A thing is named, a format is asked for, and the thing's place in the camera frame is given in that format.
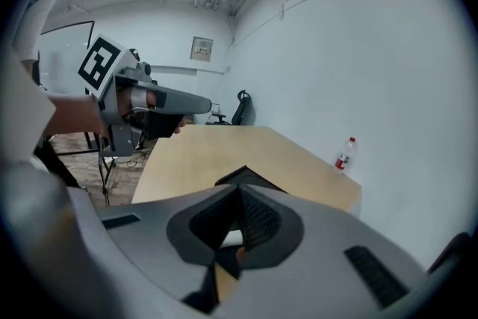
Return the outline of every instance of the floor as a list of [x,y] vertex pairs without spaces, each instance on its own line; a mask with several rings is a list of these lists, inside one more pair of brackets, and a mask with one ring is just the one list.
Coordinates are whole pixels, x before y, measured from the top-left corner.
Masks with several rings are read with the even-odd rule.
[[[51,143],[56,153],[87,150],[84,134],[59,134],[52,138]],[[144,150],[136,152],[129,158],[115,160],[107,183],[110,205],[128,205],[133,199],[134,191],[140,180],[141,173],[148,161],[154,141],[144,143]],[[97,208],[105,206],[105,196],[102,193],[102,179],[98,169],[98,153],[81,155],[65,155],[60,160],[69,168],[80,186],[86,188],[90,198]]]

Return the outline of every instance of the desk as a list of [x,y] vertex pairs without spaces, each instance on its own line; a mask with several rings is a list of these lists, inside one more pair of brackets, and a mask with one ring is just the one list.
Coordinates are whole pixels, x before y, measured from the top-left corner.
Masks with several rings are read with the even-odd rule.
[[360,185],[271,128],[194,125],[156,143],[133,203],[211,188],[243,165],[303,199],[345,211],[360,199]]

